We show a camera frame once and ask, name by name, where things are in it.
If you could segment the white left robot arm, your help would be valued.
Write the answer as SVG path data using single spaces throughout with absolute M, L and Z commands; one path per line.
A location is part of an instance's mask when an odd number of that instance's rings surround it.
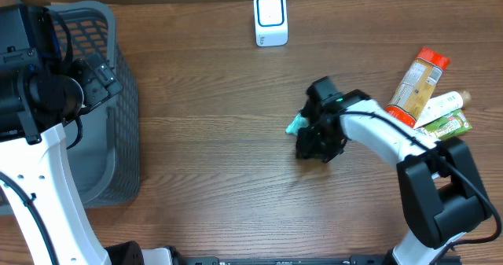
M 101 245 L 84 211 L 138 194 L 137 99 L 98 54 L 2 70 L 1 188 L 35 263 L 172 263 L 169 248 Z

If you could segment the white tube with gold cap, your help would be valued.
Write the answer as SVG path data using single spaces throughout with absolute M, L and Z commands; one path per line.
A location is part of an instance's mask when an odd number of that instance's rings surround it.
M 451 91 L 430 98 L 417 119 L 414 128 L 422 127 L 448 113 L 471 104 L 472 96 L 466 90 Z

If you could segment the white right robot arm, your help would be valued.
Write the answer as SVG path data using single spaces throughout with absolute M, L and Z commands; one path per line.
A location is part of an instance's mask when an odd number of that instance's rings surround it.
M 501 217 L 459 138 L 421 134 L 360 90 L 311 87 L 299 114 L 307 125 L 297 132 L 297 158 L 328 163 L 356 141 L 397 171 L 409 232 L 384 263 L 437 264 L 458 245 L 491 242 L 501 234 Z

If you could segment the orange noodle package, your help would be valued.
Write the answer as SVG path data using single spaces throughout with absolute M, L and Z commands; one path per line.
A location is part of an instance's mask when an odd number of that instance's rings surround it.
M 448 57 L 423 47 L 384 110 L 414 127 L 450 62 Z

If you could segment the teal tissue packet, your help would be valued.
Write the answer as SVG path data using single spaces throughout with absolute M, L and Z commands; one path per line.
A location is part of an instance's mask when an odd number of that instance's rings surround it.
M 297 136 L 300 128 L 308 126 L 309 126 L 308 119 L 303 117 L 301 113 L 298 113 L 294 118 L 294 120 L 286 127 L 285 133 Z

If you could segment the green snack packet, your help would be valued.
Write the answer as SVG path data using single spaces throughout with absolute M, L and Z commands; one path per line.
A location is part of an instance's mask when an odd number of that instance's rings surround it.
M 471 129 L 472 125 L 464 112 L 458 109 L 441 116 L 423 127 L 419 127 L 418 131 L 439 140 L 447 140 L 448 138 L 463 135 Z

